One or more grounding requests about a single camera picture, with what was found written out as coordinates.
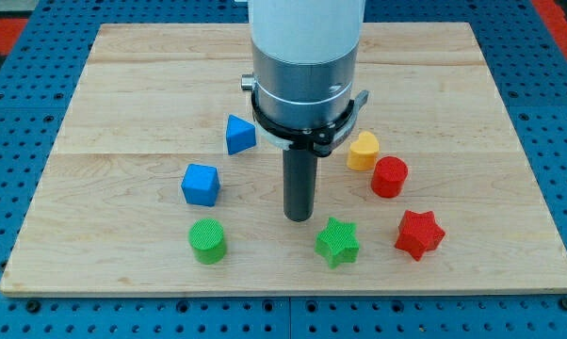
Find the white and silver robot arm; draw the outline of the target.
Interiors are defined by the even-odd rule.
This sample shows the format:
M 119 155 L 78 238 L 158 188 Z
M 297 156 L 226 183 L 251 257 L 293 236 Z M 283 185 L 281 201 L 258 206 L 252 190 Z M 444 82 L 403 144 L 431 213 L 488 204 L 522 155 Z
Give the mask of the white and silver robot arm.
M 316 129 L 347 109 L 365 0 L 250 0 L 256 119 Z

